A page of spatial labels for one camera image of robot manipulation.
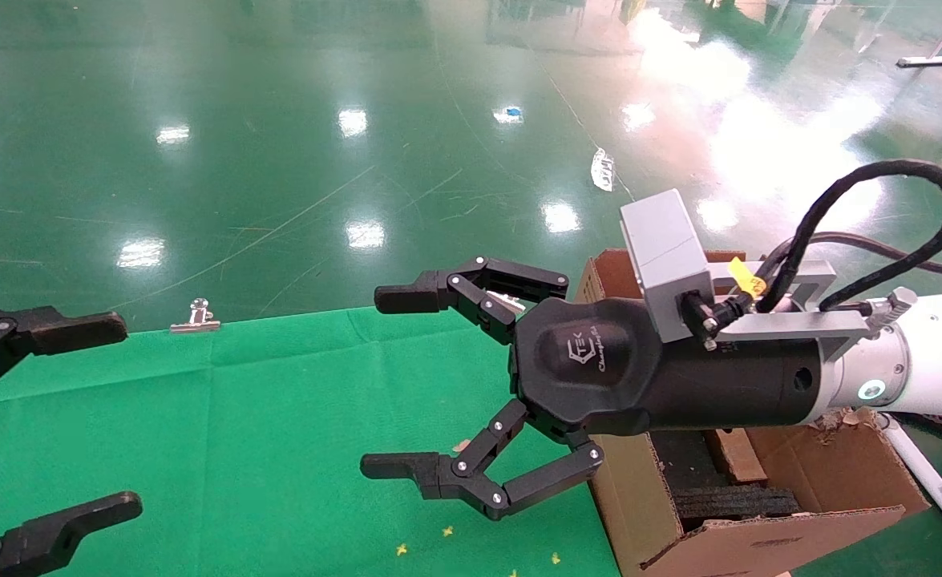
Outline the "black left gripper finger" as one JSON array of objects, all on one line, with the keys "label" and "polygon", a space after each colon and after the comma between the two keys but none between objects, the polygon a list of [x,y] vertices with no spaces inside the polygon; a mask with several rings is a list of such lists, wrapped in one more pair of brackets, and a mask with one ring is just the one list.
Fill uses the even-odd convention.
[{"label": "black left gripper finger", "polygon": [[21,523],[0,537],[0,576],[42,576],[63,569],[87,536],[133,521],[142,511],[137,493],[119,492]]},{"label": "black left gripper finger", "polygon": [[52,306],[0,309],[0,379],[27,357],[53,357],[125,340],[126,322],[115,312],[65,317]]}]

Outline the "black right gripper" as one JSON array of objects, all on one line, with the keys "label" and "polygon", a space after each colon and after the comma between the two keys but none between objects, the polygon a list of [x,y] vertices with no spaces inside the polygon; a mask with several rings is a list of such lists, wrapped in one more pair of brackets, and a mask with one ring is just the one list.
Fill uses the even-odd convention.
[{"label": "black right gripper", "polygon": [[[690,337],[664,343],[643,301],[569,303],[560,300],[567,292],[562,273],[485,256],[423,271],[411,284],[378,286],[374,307],[382,314],[453,309],[497,343],[512,343],[518,399],[456,456],[367,454],[361,474],[409,479],[424,500],[460,500],[500,521],[591,479],[604,452],[587,434],[794,425],[814,409],[822,376],[814,340],[735,342],[714,351]],[[541,303],[517,321],[500,303],[503,294]],[[492,481],[487,468],[527,423],[566,442],[568,455]]]}]

